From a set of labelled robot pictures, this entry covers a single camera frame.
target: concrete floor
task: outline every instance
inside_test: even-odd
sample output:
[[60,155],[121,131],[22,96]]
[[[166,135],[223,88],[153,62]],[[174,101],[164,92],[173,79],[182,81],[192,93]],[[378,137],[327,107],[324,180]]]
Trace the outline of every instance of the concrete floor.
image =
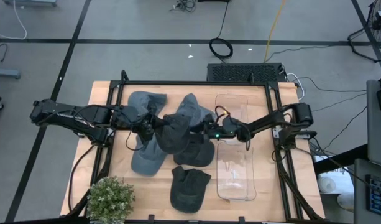
[[[85,0],[60,0],[58,7],[26,5],[17,8],[32,39],[70,39]],[[371,1],[358,0],[366,16]],[[168,10],[175,0],[92,0],[80,39],[210,39],[219,33],[225,4],[199,3],[192,14]],[[267,40],[281,0],[232,1],[221,37],[233,40]],[[361,28],[350,0],[288,0],[273,40],[346,40]],[[22,36],[12,6],[0,1],[0,33]],[[357,38],[368,41],[364,34]],[[270,53],[299,46],[273,45]],[[49,98],[65,58],[68,44],[9,44],[0,68],[22,72],[20,80],[0,78],[0,222],[5,220],[38,128],[30,123],[34,100]],[[371,47],[358,47],[374,55]],[[228,63],[262,62],[264,45],[234,45]],[[287,72],[311,77],[332,89],[364,89],[365,81],[381,77],[381,67],[353,54],[349,47],[306,49],[275,55]],[[125,69],[131,80],[205,80],[206,66],[220,63],[204,44],[76,44],[58,101],[85,105],[95,80],[118,79]],[[318,91],[303,80],[302,100],[317,109],[356,95]],[[324,147],[366,105],[365,97],[316,112],[313,129]],[[360,115],[328,149],[344,152],[367,142],[366,114]],[[19,207],[16,220],[58,217],[66,191],[78,138],[59,127],[48,127]],[[324,197],[326,216],[352,223],[352,214]]]

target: potted plant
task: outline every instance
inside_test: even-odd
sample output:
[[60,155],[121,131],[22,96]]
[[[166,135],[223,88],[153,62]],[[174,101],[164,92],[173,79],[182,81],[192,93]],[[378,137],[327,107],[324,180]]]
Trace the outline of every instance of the potted plant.
[[133,211],[134,186],[117,177],[105,177],[93,184],[88,195],[88,218],[105,224],[124,223]]

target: baseball cap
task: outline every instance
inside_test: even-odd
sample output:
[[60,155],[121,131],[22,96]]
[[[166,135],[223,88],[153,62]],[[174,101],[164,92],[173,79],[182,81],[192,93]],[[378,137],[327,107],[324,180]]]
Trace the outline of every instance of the baseball cap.
[[167,124],[154,129],[156,140],[163,150],[176,154],[186,149],[190,138],[189,118],[182,114],[164,115]]
[[208,166],[214,159],[215,146],[209,139],[203,139],[202,134],[190,134],[188,147],[173,155],[178,165],[186,164],[195,167]]
[[138,114],[152,113],[158,115],[167,102],[167,94],[135,91],[128,97],[128,106],[134,106]]
[[167,153],[157,144],[155,134],[144,146],[140,137],[136,136],[136,143],[136,149],[140,150],[134,151],[132,155],[131,169],[140,175],[154,176],[160,170]]
[[182,166],[174,168],[172,174],[172,207],[185,213],[197,212],[203,204],[206,186],[211,176],[201,170],[184,170]]
[[177,109],[177,114],[183,114],[190,118],[190,127],[196,126],[203,121],[207,114],[212,114],[215,119],[215,114],[209,109],[198,104],[196,96],[192,93],[187,94],[182,100]]

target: wooden table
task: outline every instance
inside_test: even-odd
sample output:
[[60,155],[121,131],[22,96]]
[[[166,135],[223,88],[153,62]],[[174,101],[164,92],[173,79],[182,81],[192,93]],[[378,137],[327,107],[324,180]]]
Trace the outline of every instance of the wooden table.
[[[293,83],[279,83],[282,104],[298,102]],[[105,105],[109,90],[109,82],[94,82],[89,104]],[[268,114],[267,100],[263,87],[257,86],[186,86],[186,85],[125,85],[122,96],[122,105],[126,105],[129,95],[134,91],[148,91],[152,93],[167,94],[167,104],[160,113],[175,113],[178,105],[185,95],[193,93],[198,103],[205,108],[214,110],[215,98],[218,94],[243,95],[248,99],[248,120],[253,121]],[[170,189],[172,184],[171,170],[177,165],[173,156],[168,155],[161,169],[154,177],[143,177],[131,170],[132,151],[125,147],[128,131],[118,131],[116,134],[110,176],[123,177],[125,182],[135,187],[136,202],[134,211],[128,219],[148,219],[149,214],[154,214],[156,220],[216,220],[238,221],[239,216],[244,216],[246,221],[285,221],[283,202],[278,181],[276,163],[271,159],[273,141],[271,130],[262,131],[252,139],[254,148],[254,179],[257,196],[248,202],[233,202],[223,200],[217,195],[216,187],[216,158],[207,167],[198,169],[212,176],[207,185],[203,206],[194,214],[186,214],[175,210],[170,203]],[[300,149],[309,151],[308,142],[297,140]],[[131,135],[129,145],[135,146],[135,134]],[[87,139],[80,139],[74,159],[78,158],[90,147]],[[89,153],[77,167],[73,177],[73,206],[84,195],[90,186],[90,178],[94,164],[96,150]],[[314,174],[311,156],[307,153],[292,150],[293,164],[299,191],[315,212],[324,217],[324,210]],[[287,188],[290,201],[291,216],[296,217],[293,195]],[[68,213],[68,194],[66,192],[61,214]]]

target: clear plastic container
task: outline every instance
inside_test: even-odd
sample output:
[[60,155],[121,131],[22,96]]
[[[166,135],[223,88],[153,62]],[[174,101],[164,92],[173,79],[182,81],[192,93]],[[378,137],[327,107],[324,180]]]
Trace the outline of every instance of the clear plastic container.
[[[232,118],[248,122],[248,99],[242,95],[218,95],[216,106],[230,112]],[[257,196],[254,185],[253,147],[246,151],[245,143],[235,139],[221,139],[217,147],[217,187],[219,197],[227,200],[253,200]]]

